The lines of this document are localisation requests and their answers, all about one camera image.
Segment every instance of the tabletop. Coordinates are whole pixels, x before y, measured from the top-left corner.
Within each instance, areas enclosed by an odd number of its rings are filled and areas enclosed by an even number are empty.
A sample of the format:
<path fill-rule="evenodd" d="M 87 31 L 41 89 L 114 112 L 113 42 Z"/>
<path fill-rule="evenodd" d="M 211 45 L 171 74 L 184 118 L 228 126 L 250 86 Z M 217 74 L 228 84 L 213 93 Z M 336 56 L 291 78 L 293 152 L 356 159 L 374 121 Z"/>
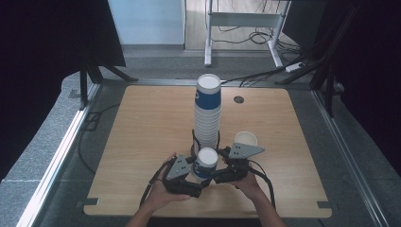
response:
<path fill-rule="evenodd" d="M 129 86 L 124 94 L 88 199 L 87 215 L 131 216 L 149 179 L 170 154 L 191 154 L 196 86 Z M 242 103 L 235 97 L 243 98 Z M 221 88 L 220 148 L 240 131 L 266 151 L 251 157 L 266 171 L 283 218 L 329 218 L 329 206 L 288 92 L 275 88 Z M 218 163 L 218 169 L 224 168 Z M 258 182 L 269 197 L 269 188 Z M 253 204 L 228 183 L 211 183 L 199 198 L 172 202 L 156 217 L 256 218 Z"/>

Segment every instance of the wire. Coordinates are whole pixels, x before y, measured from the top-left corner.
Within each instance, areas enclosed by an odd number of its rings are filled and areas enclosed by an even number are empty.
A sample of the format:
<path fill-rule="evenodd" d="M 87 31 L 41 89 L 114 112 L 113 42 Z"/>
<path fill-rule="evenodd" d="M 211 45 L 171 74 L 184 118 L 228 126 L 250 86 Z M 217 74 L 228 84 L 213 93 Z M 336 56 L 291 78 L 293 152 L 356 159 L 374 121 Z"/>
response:
<path fill-rule="evenodd" d="M 263 174 L 265 174 L 265 176 L 267 176 L 267 174 L 266 174 L 266 172 L 265 172 L 265 169 L 263 169 L 263 167 L 262 167 L 260 164 L 258 164 L 257 162 L 255 162 L 255 161 L 253 161 L 253 160 L 250 160 L 250 162 L 251 162 L 251 163 L 254 163 L 254 164 L 257 164 L 257 166 L 259 166 L 260 169 L 262 169 Z"/>
<path fill-rule="evenodd" d="M 154 173 L 153 177 L 148 182 L 148 185 L 147 185 L 147 188 L 144 191 L 144 194 L 142 195 L 141 201 L 139 202 L 139 206 L 141 206 L 145 202 L 145 199 L 147 198 L 150 189 L 152 188 L 154 182 L 156 180 L 158 180 L 157 177 L 160 175 L 160 173 L 162 172 L 163 168 L 165 168 L 167 165 L 172 165 L 174 162 L 175 162 L 174 158 L 171 159 L 171 160 L 168 160 L 167 162 L 164 162 L 162 164 L 162 166 L 160 166 L 160 168 Z"/>
<path fill-rule="evenodd" d="M 108 108 L 106 108 L 106 109 L 104 109 L 104 110 L 102 110 L 102 111 L 100 111 L 100 112 L 96 112 L 95 113 L 95 115 L 91 118 L 91 119 L 89 119 L 89 120 L 87 120 L 87 124 L 85 125 L 85 127 L 82 129 L 82 133 L 80 134 L 80 136 L 79 136 L 79 140 L 78 140 L 78 156 L 79 156 L 79 159 L 82 161 L 82 163 L 83 163 L 83 165 L 90 171 L 90 172 L 92 172 L 94 175 L 96 174 L 96 172 L 88 165 L 88 163 L 85 161 L 85 159 L 83 158 L 83 156 L 82 156 L 82 151 L 81 151 L 81 148 L 80 148 L 80 146 L 81 146 L 81 140 L 82 140 L 82 137 L 83 137 L 83 135 L 87 132 L 87 131 L 89 131 L 88 130 L 88 126 L 89 126 L 89 123 L 90 122 L 93 122 L 93 121 L 99 121 L 99 119 L 100 119 L 100 117 L 101 117 L 101 115 L 103 114 L 103 113 L 105 113 L 106 111 L 109 111 L 111 108 L 114 108 L 114 107 L 117 107 L 117 106 L 119 106 L 120 104 L 115 104 L 115 105 L 113 105 L 113 106 L 110 106 L 110 107 L 108 107 Z"/>
<path fill-rule="evenodd" d="M 257 7 L 257 9 L 256 9 L 255 12 L 257 12 L 257 10 L 260 8 L 260 6 L 261 6 L 262 4 L 263 4 L 263 10 L 262 10 L 262 12 L 264 12 L 265 9 L 266 9 L 267 3 L 268 3 L 268 0 L 262 0 L 262 1 L 260 2 L 259 6 Z M 204 12 L 205 12 L 205 13 L 204 13 L 204 23 L 205 23 L 205 26 L 206 26 L 206 29 L 207 29 L 208 27 L 207 27 L 207 21 L 206 21 L 206 12 L 207 12 L 206 4 L 207 4 L 207 1 L 204 2 Z M 233 10 L 234 10 L 234 12 L 235 12 L 234 1 L 233 1 L 233 0 L 232 0 L 232 2 L 231 2 L 231 7 L 233 8 Z M 242 27 L 242 26 L 235 26 L 235 27 L 231 27 L 231 28 L 228 28 L 228 29 L 221 29 L 221 27 L 218 26 L 218 30 L 221 31 L 221 32 L 228 32 L 228 31 L 236 30 L 236 29 L 241 28 L 241 27 Z M 249 34 L 248 39 L 245 39 L 245 40 L 242 40 L 242 41 L 233 42 L 233 41 L 227 41 L 227 40 L 214 40 L 214 39 L 212 39 L 212 38 L 211 38 L 211 41 L 216 42 L 216 43 L 227 43 L 227 44 L 243 44 L 243 43 L 245 43 L 245 42 L 247 42 L 247 41 L 252 41 L 254 44 L 266 44 L 269 40 L 271 40 L 272 34 L 268 34 L 268 33 L 266 33 L 266 32 L 258 31 L 257 29 L 259 29 L 259 28 L 260 28 L 260 27 L 256 27 L 256 28 L 255 28 L 255 32 L 251 32 L 251 33 Z M 262 38 L 262 41 L 261 41 L 261 42 L 260 42 L 260 41 L 256 41 L 256 40 L 254 39 L 255 37 Z"/>
<path fill-rule="evenodd" d="M 268 178 L 268 175 L 266 175 L 266 173 L 263 174 L 263 173 L 257 171 L 256 169 L 254 169 L 254 168 L 252 168 L 252 167 L 250 167 L 250 166 L 248 166 L 248 171 L 250 171 L 250 172 L 253 173 L 254 175 L 257 175 L 257 176 L 261 177 L 261 178 L 268 184 L 269 191 L 270 191 L 270 202 L 271 202 L 271 205 L 272 205 L 272 206 L 274 207 L 274 209 L 275 209 L 276 206 L 275 206 L 275 197 L 274 197 L 273 184 L 271 183 L 271 180 Z"/>
<path fill-rule="evenodd" d="M 332 32 L 332 30 L 327 31 L 327 32 L 324 34 L 324 36 L 323 36 L 322 39 L 320 39 L 317 43 L 313 44 L 313 45 L 312 45 L 311 47 L 309 47 L 308 49 L 303 50 L 302 48 L 300 48 L 300 51 L 299 51 L 299 55 L 300 55 L 300 56 L 298 56 L 298 57 L 295 58 L 294 60 L 290 61 L 289 63 L 287 63 L 287 64 L 286 64 L 285 66 L 283 66 L 283 67 L 280 67 L 280 68 L 277 68 L 277 69 L 274 69 L 274 70 L 271 70 L 271 71 L 267 71 L 267 72 L 264 72 L 264 73 L 253 74 L 253 75 L 249 75 L 249 76 L 245 76 L 245 77 L 240 77 L 240 78 L 235 78 L 235 79 L 228 79 L 228 80 L 223 81 L 221 84 L 225 84 L 225 83 L 227 83 L 227 82 L 231 82 L 231 81 L 234 81 L 234 80 L 240 80 L 240 79 L 242 79 L 241 83 L 239 84 L 239 87 L 242 87 L 243 84 L 245 83 L 245 81 L 246 81 L 247 79 L 254 79 L 254 78 L 259 78 L 259 77 L 266 77 L 266 78 L 268 78 L 268 77 L 272 76 L 273 74 L 282 72 L 282 71 L 284 71 L 284 70 L 286 69 L 287 66 L 290 66 L 290 65 L 292 65 L 292 64 L 294 64 L 294 63 L 296 63 L 296 62 L 299 62 L 299 61 L 301 61 L 301 60 L 303 60 L 303 59 L 305 59 L 305 58 L 310 57 L 314 52 L 316 52 L 316 50 L 317 50 L 321 45 L 323 45 L 323 44 L 326 42 L 326 39 L 328 39 L 328 36 L 329 36 L 329 34 L 330 34 L 331 32 Z"/>
<path fill-rule="evenodd" d="M 277 9 L 276 9 L 276 13 L 277 13 L 277 11 L 278 11 L 278 8 L 280 7 L 280 0 L 278 1 L 278 4 L 277 4 Z"/>

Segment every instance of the white paper cup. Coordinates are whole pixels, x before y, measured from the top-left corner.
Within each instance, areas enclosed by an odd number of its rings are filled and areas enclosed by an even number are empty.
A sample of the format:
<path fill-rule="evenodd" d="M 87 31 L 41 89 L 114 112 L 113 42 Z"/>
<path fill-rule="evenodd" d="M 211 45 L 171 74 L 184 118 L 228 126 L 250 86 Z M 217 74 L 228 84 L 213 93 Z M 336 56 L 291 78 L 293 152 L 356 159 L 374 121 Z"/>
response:
<path fill-rule="evenodd" d="M 195 113 L 203 116 L 211 116 L 220 114 L 221 111 L 221 103 L 215 108 L 211 110 L 203 109 L 202 107 L 198 106 L 197 103 L 194 105 Z"/>
<path fill-rule="evenodd" d="M 215 144 L 217 141 L 218 141 L 218 138 L 198 138 L 197 137 L 197 139 L 198 139 L 198 141 L 201 143 L 201 144 L 203 144 L 203 146 L 204 145 L 208 145 L 208 144 Z"/>
<path fill-rule="evenodd" d="M 235 142 L 251 146 L 257 146 L 257 139 L 254 134 L 248 131 L 241 131 L 235 136 Z"/>
<path fill-rule="evenodd" d="M 220 124 L 219 119 L 216 120 L 210 120 L 210 121 L 206 121 L 206 120 L 199 120 L 196 119 L 195 120 L 195 125 L 196 126 L 200 126 L 201 128 L 210 128 L 210 127 L 216 127 Z"/>
<path fill-rule="evenodd" d="M 202 148 L 217 148 L 218 146 L 218 140 L 215 141 L 199 141 L 200 142 L 200 147 L 198 148 L 198 150 L 202 149 Z"/>
<path fill-rule="evenodd" d="M 201 134 L 201 135 L 215 135 L 218 134 L 218 126 L 214 128 L 201 128 L 199 126 L 195 127 L 195 132 L 196 134 Z"/>
<path fill-rule="evenodd" d="M 207 131 L 215 130 L 216 128 L 218 129 L 218 126 L 219 126 L 218 121 L 216 121 L 214 123 L 203 123 L 203 122 L 199 122 L 199 121 L 195 122 L 195 128 L 199 128 L 199 129 L 207 130 Z"/>
<path fill-rule="evenodd" d="M 203 123 L 210 123 L 210 122 L 214 122 L 214 121 L 219 121 L 220 115 L 203 116 L 203 115 L 195 114 L 195 120 L 203 122 Z"/>
<path fill-rule="evenodd" d="M 213 74 L 205 74 L 198 78 L 195 104 L 205 111 L 214 113 L 221 104 L 220 78 Z"/>
<path fill-rule="evenodd" d="M 200 142 L 213 142 L 218 140 L 218 131 L 213 134 L 195 133 L 195 136 Z"/>
<path fill-rule="evenodd" d="M 207 171 L 199 170 L 202 166 L 209 170 L 216 169 L 218 165 L 218 153 L 212 148 L 202 148 L 198 152 L 197 160 L 195 161 L 193 167 L 194 177 L 202 180 L 210 179 L 212 176 Z"/>
<path fill-rule="evenodd" d="M 198 78 L 197 89 L 207 95 L 220 91 L 220 78 L 214 74 L 203 74 Z"/>

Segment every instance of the metal frame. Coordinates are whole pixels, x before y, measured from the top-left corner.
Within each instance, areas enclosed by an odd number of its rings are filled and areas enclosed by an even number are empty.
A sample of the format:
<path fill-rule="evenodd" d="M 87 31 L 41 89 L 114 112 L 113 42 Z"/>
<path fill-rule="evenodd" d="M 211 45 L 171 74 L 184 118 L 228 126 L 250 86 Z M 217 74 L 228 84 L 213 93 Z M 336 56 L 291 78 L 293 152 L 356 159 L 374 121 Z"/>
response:
<path fill-rule="evenodd" d="M 286 2 L 285 8 L 280 14 L 266 13 L 237 13 L 237 12 L 213 12 L 213 0 L 208 0 L 206 15 L 207 33 L 204 47 L 204 65 L 212 65 L 212 26 L 262 26 L 275 27 L 276 32 L 272 40 L 268 41 L 269 49 L 276 67 L 283 66 L 280 56 L 275 49 L 279 34 L 283 28 L 284 20 L 288 11 L 290 1 Z"/>
<path fill-rule="evenodd" d="M 357 190 L 362 197 L 362 200 L 365 203 L 366 208 L 375 223 L 375 226 L 389 226 L 389 223 L 387 222 L 386 217 L 384 217 L 381 206 L 377 201 L 377 198 L 375 197 L 372 188 L 369 186 L 364 174 L 357 165 L 357 162 L 355 161 L 351 150 L 348 148 L 347 143 L 342 137 L 341 131 L 337 126 L 336 121 L 325 110 L 322 93 L 316 90 L 312 90 L 312 95 L 315 97 L 318 103 L 327 128 L 330 130 L 330 133 L 333 136 L 334 141 L 336 142 L 342 159 L 344 160 L 344 163 L 347 166 L 352 179 L 354 180 Z"/>
<path fill-rule="evenodd" d="M 99 86 L 99 84 L 92 85 L 88 95 L 90 99 L 92 99 L 97 94 Z M 17 223 L 17 227 L 33 225 L 36 217 L 42 210 L 48 192 L 50 191 L 54 181 L 56 180 L 56 177 L 61 169 L 65 157 L 67 156 L 72 144 L 75 141 L 80 126 L 82 125 L 90 106 L 91 102 L 89 102 L 83 110 L 77 111 L 73 121 L 71 122 L 70 127 L 67 130 L 67 133 L 62 138 L 61 143 L 55 155 L 53 156 L 52 161 L 50 162 L 50 165 L 48 166 L 46 172 L 44 173 L 44 176 L 39 182 L 38 187 L 36 188 L 29 203 L 27 204 L 24 213 L 21 215 L 20 220 Z"/>
<path fill-rule="evenodd" d="M 131 82 L 132 85 L 155 85 L 155 86 L 196 86 L 196 79 L 139 79 L 137 82 Z M 222 87 L 239 87 L 241 81 L 230 81 L 224 83 Z M 286 85 L 276 84 L 273 81 L 260 81 L 252 87 L 261 88 L 288 88 L 298 90 L 310 90 L 310 87 L 306 83 L 290 83 Z"/>

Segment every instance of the metal bracket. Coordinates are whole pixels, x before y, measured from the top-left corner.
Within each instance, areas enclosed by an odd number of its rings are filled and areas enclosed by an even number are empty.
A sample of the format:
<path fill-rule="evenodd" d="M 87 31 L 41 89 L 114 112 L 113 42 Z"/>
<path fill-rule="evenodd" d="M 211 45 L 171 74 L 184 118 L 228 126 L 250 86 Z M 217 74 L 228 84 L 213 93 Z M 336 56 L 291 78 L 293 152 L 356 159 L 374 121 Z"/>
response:
<path fill-rule="evenodd" d="M 174 162 L 173 166 L 168 172 L 166 179 L 170 181 L 171 179 L 181 177 L 185 174 L 188 174 L 189 170 L 190 170 L 189 164 L 186 162 L 183 155 L 180 154 L 177 156 L 176 161 Z"/>
<path fill-rule="evenodd" d="M 229 157 L 231 159 L 246 159 L 263 151 L 265 151 L 265 149 L 258 146 L 233 143 Z"/>

